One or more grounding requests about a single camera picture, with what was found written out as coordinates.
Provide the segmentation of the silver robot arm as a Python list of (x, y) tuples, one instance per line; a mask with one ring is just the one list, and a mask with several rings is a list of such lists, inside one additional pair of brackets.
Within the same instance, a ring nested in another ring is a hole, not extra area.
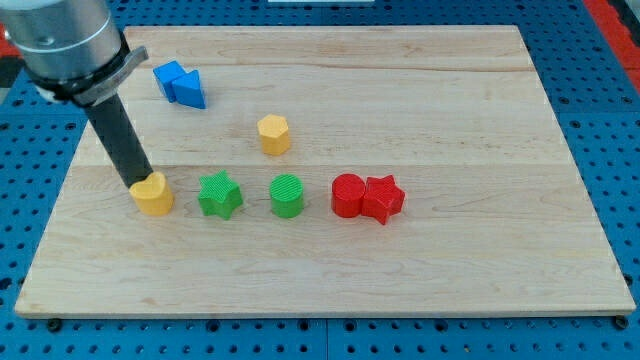
[(104, 0), (1, 0), (7, 39), (44, 97), (96, 106), (148, 59), (131, 49)]

